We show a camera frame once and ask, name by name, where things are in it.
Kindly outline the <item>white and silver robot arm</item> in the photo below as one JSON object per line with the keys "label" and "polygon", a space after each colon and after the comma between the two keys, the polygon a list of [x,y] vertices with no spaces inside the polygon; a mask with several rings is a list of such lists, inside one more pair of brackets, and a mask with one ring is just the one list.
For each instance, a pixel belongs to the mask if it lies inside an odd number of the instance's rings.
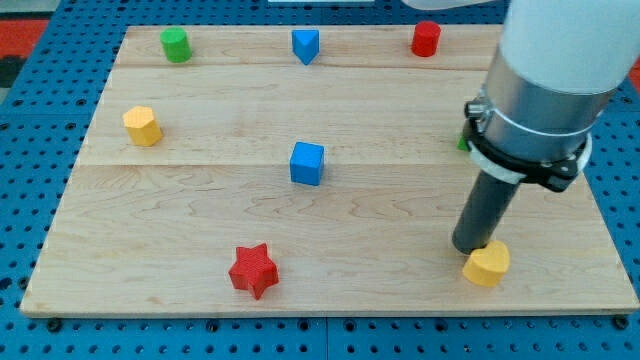
{"label": "white and silver robot arm", "polygon": [[512,0],[483,136],[525,161],[575,152],[639,56],[639,0]]}

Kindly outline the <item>green block behind arm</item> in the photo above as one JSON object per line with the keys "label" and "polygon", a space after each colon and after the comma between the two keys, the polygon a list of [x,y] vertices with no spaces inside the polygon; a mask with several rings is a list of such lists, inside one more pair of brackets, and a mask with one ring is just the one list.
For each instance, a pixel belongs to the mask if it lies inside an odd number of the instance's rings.
{"label": "green block behind arm", "polygon": [[470,152],[470,148],[466,137],[461,134],[457,143],[457,148],[461,151]]}

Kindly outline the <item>black clamp bracket on arm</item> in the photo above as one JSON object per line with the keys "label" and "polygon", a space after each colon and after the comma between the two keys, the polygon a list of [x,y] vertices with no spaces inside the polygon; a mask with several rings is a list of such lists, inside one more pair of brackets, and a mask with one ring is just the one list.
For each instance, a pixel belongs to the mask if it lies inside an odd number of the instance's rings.
{"label": "black clamp bracket on arm", "polygon": [[538,184],[553,192],[564,192],[582,173],[592,153],[592,138],[587,133],[575,150],[559,160],[527,160],[503,151],[497,140],[489,139],[489,125],[501,117],[484,98],[467,102],[464,114],[461,141],[471,160],[486,174],[507,184]]}

